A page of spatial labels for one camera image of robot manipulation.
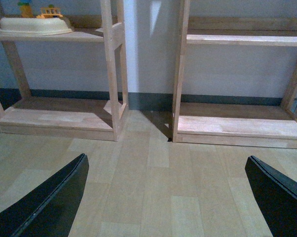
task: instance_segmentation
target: floor plank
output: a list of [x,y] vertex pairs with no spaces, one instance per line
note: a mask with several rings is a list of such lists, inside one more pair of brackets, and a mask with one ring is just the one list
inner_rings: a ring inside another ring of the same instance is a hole
[[229,178],[229,185],[248,237],[272,237],[247,178]]
[[148,167],[140,236],[172,236],[168,168]]
[[200,236],[271,236],[246,160],[297,181],[297,150],[170,143],[167,118],[131,111],[119,142],[0,134],[0,210],[84,152],[90,167],[71,237],[193,236],[200,220]]
[[149,132],[128,131],[124,138],[103,221],[140,224],[149,154]]
[[170,144],[171,195],[197,197],[190,150],[187,144]]
[[139,237],[140,225],[103,222],[99,237]]
[[173,236],[204,237],[198,198],[172,196]]
[[109,194],[109,184],[87,182],[69,237],[95,237],[101,229],[102,213]]

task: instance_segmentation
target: wooden shelf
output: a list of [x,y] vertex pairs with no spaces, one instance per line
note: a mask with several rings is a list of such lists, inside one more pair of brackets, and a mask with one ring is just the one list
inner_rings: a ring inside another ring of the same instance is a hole
[[189,16],[181,0],[173,96],[173,142],[297,148],[297,65],[280,107],[182,103],[188,44],[296,46],[297,18]]
[[3,132],[36,134],[43,129],[47,135],[62,136],[66,131],[69,136],[71,131],[73,137],[81,133],[94,139],[107,133],[105,140],[114,140],[111,105],[106,100],[29,97],[4,113],[0,119]]
[[[117,0],[117,16],[112,16],[111,0],[100,2],[101,16],[69,16],[72,25],[76,27],[72,33],[35,37],[0,34],[0,41],[22,97],[20,102],[6,111],[0,103],[0,132],[118,140],[129,110],[124,7],[123,0]],[[0,11],[0,19],[2,17],[4,12]],[[110,101],[32,97],[15,41],[103,42]],[[118,100],[116,50],[120,54],[123,102]]]
[[96,29],[76,28],[72,33],[51,36],[10,36],[0,34],[0,41],[61,41],[61,42],[104,42]]
[[188,30],[187,43],[297,47],[297,31]]
[[181,103],[177,141],[297,148],[297,122],[276,106]]

